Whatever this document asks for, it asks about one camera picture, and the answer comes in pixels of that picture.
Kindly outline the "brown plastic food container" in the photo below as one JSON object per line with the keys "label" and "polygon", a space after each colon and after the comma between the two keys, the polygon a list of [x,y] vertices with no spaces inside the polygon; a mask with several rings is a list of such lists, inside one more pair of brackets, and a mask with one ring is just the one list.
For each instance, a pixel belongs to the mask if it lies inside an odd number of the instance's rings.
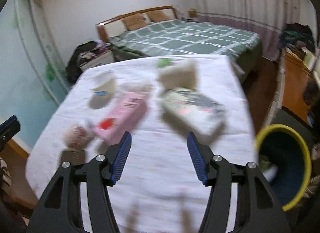
{"label": "brown plastic food container", "polygon": [[60,153],[60,167],[64,162],[69,162],[73,166],[82,165],[86,162],[86,151],[83,149],[65,149]]}

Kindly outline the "white green bottle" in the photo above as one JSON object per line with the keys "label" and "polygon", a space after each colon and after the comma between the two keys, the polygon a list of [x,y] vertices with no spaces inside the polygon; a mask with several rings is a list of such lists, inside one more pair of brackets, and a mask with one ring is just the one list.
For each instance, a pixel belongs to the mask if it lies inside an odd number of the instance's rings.
{"label": "white green bottle", "polygon": [[68,148],[83,150],[93,140],[92,131],[81,125],[73,125],[63,135],[63,142]]}

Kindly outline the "white leaf print box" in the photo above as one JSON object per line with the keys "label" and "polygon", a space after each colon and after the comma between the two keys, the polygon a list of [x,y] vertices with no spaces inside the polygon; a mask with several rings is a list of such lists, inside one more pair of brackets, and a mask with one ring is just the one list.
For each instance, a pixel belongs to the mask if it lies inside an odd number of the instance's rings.
{"label": "white leaf print box", "polygon": [[175,88],[160,99],[163,117],[180,133],[193,132],[198,141],[209,145],[222,133],[227,119],[224,104],[205,94],[185,88]]}

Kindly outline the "pink milk carton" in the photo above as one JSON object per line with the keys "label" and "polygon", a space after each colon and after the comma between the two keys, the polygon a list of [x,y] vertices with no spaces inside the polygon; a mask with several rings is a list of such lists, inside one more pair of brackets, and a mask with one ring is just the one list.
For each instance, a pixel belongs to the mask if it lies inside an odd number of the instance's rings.
{"label": "pink milk carton", "polygon": [[146,112],[146,96],[129,92],[93,128],[93,132],[109,146],[118,144],[125,132],[134,130]]}

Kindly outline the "white paper cup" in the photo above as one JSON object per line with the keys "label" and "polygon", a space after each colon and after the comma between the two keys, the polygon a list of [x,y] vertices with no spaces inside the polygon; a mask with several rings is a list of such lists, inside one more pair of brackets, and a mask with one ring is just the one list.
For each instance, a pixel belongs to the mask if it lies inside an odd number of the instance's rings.
{"label": "white paper cup", "polygon": [[158,68],[159,81],[167,90],[186,88],[195,90],[197,86],[197,62],[194,58],[170,58],[172,64]]}

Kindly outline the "small green cup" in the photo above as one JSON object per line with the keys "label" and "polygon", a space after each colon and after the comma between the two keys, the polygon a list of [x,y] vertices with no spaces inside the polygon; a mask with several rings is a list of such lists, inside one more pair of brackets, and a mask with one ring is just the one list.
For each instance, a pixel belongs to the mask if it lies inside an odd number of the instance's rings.
{"label": "small green cup", "polygon": [[172,64],[172,61],[170,58],[161,58],[157,62],[157,68],[165,68]]}

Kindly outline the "white tissue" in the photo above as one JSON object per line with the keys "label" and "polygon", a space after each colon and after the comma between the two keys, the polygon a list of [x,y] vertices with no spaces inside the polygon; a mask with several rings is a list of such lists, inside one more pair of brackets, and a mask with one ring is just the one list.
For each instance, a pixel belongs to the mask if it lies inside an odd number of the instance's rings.
{"label": "white tissue", "polygon": [[148,82],[129,82],[120,85],[120,91],[122,93],[137,93],[148,96],[152,90],[153,86]]}

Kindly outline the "yellow rimmed blue trash bin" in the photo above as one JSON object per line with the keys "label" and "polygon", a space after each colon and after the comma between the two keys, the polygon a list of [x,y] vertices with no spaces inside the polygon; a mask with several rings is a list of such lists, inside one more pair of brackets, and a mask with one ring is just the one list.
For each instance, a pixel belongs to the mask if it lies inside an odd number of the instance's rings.
{"label": "yellow rimmed blue trash bin", "polygon": [[304,139],[289,126],[271,124],[257,134],[255,148],[258,165],[283,210],[293,209],[311,178],[311,156]]}

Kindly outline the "sliding glass wardrobe door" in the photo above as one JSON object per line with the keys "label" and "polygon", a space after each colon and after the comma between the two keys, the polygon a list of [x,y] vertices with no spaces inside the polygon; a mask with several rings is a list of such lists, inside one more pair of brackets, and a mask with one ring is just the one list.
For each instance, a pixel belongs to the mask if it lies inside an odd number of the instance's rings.
{"label": "sliding glass wardrobe door", "polygon": [[15,115],[17,136],[34,148],[70,86],[42,6],[7,0],[1,10],[1,120]]}

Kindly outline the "white nightstand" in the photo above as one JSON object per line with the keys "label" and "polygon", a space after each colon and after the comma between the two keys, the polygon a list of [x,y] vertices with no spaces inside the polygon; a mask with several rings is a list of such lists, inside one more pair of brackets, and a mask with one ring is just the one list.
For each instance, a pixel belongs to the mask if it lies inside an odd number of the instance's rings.
{"label": "white nightstand", "polygon": [[88,62],[81,64],[79,68],[81,69],[82,72],[84,72],[87,69],[98,67],[101,65],[111,64],[114,62],[115,62],[115,60],[114,60],[112,50],[107,50],[104,53],[89,60]]}

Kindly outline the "wooden bed headboard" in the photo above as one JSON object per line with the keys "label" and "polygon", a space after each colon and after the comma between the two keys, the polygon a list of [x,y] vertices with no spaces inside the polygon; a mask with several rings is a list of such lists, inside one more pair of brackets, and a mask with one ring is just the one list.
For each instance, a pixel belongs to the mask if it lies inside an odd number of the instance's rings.
{"label": "wooden bed headboard", "polygon": [[109,38],[117,37],[125,31],[134,31],[154,22],[171,19],[178,19],[174,6],[161,6],[118,15],[96,24],[95,28],[100,40],[109,42]]}

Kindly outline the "white dotted table cloth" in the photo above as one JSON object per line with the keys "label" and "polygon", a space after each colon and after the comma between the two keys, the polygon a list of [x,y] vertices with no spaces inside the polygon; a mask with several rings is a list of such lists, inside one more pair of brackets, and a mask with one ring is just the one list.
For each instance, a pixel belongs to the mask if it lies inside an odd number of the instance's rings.
{"label": "white dotted table cloth", "polygon": [[[108,189],[121,232],[198,232],[210,189],[198,180],[186,145],[185,132],[162,114],[157,58],[103,65],[85,71],[52,116],[27,160],[25,176],[40,197],[56,172],[63,136],[71,126],[98,123],[117,103],[93,101],[93,79],[112,71],[117,86],[133,82],[152,86],[148,111],[132,133],[132,147],[121,179]],[[254,128],[247,98],[224,55],[196,56],[197,88],[224,104],[227,119],[211,149],[231,163],[255,161]]]}

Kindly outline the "left brown pillow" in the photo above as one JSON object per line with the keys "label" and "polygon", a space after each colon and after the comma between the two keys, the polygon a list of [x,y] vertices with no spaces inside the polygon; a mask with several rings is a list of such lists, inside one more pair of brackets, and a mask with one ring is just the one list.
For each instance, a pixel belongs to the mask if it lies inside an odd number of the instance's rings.
{"label": "left brown pillow", "polygon": [[122,22],[128,31],[134,31],[148,25],[140,13],[122,18]]}

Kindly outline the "brown pillow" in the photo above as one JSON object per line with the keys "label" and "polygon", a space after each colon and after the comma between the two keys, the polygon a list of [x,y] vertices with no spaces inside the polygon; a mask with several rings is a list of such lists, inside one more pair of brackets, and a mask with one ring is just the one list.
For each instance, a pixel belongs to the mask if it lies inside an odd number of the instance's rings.
{"label": "brown pillow", "polygon": [[140,13],[122,18],[122,22],[128,31],[134,31],[148,25]]}
{"label": "brown pillow", "polygon": [[168,21],[170,17],[161,10],[146,12],[152,22]]}

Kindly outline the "clothes pile on cabinet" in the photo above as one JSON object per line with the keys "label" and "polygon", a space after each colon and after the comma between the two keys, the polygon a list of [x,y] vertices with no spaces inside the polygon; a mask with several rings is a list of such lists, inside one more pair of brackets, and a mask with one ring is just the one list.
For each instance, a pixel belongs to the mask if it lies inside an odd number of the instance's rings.
{"label": "clothes pile on cabinet", "polygon": [[298,49],[306,47],[310,52],[315,54],[315,40],[310,27],[297,22],[294,24],[285,24],[284,29],[279,35],[277,49],[281,50],[284,47],[295,47]]}

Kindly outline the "right brown pillow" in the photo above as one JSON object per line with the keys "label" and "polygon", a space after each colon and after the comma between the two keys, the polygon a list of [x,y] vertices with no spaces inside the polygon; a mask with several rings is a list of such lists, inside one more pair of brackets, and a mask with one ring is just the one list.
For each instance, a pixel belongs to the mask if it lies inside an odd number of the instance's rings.
{"label": "right brown pillow", "polygon": [[161,10],[146,12],[152,22],[168,21],[170,17]]}

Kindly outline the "green checked duvet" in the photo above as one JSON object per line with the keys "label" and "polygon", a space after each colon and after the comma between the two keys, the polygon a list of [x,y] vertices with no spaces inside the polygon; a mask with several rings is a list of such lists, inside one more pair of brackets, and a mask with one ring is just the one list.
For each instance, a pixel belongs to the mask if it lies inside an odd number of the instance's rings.
{"label": "green checked duvet", "polygon": [[110,38],[113,47],[143,57],[178,54],[223,54],[237,61],[245,53],[260,53],[257,33],[211,22],[168,20],[125,31]]}

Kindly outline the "pink white curtain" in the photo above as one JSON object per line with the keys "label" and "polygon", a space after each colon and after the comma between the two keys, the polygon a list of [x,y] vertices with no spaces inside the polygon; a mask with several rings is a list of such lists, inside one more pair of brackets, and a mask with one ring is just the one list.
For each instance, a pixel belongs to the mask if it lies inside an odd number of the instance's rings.
{"label": "pink white curtain", "polygon": [[200,20],[259,34],[263,55],[278,56],[278,37],[286,24],[308,25],[317,37],[317,16],[310,0],[188,0]]}

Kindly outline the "tissue box on far nightstand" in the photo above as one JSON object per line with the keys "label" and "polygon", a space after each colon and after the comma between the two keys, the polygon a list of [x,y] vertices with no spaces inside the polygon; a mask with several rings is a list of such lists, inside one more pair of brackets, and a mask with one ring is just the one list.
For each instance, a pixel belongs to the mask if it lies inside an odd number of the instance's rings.
{"label": "tissue box on far nightstand", "polygon": [[189,16],[189,18],[197,18],[198,15],[197,15],[196,9],[194,9],[194,8],[188,9],[188,16]]}

